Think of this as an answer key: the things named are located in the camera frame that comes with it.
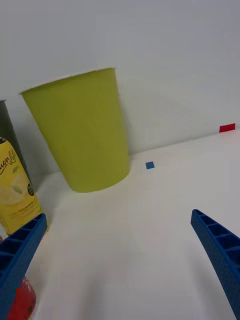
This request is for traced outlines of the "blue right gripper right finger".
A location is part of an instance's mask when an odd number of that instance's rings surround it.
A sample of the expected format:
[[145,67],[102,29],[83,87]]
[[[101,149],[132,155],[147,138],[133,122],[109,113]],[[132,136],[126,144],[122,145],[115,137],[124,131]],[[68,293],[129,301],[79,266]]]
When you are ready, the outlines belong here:
[[231,309],[240,318],[240,238],[194,209],[190,224],[215,270]]

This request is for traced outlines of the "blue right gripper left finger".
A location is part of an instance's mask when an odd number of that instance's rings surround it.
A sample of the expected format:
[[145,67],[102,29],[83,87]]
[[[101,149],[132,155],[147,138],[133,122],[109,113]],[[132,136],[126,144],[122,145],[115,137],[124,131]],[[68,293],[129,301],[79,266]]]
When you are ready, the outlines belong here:
[[48,228],[44,213],[0,243],[0,318],[7,315],[35,252]]

